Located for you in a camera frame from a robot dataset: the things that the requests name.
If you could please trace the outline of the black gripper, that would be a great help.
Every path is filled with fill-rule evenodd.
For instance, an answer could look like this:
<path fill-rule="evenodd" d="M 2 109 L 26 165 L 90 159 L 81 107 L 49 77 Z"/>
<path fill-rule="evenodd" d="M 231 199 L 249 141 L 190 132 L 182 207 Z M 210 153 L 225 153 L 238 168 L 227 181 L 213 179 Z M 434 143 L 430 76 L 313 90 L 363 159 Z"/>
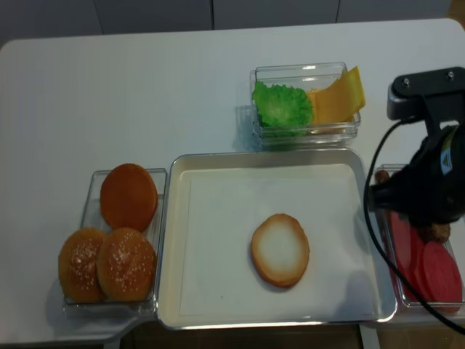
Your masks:
<path fill-rule="evenodd" d="M 418 225 L 463 217 L 464 126 L 449 126 L 424 138 L 409 164 L 369 187 L 368 203 L 404 214 Z"/>

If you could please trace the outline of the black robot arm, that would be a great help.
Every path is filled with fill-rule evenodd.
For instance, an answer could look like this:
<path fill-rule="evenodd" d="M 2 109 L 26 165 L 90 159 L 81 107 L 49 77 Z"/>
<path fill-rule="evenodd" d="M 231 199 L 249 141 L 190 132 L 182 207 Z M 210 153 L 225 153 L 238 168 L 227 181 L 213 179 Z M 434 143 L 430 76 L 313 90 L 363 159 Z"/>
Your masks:
<path fill-rule="evenodd" d="M 464 216 L 464 96 L 423 98 L 405 125 L 424 121 L 427 136 L 410 162 L 386 182 L 369 186 L 369 210 L 406 216 L 417 227 L 448 224 Z"/>

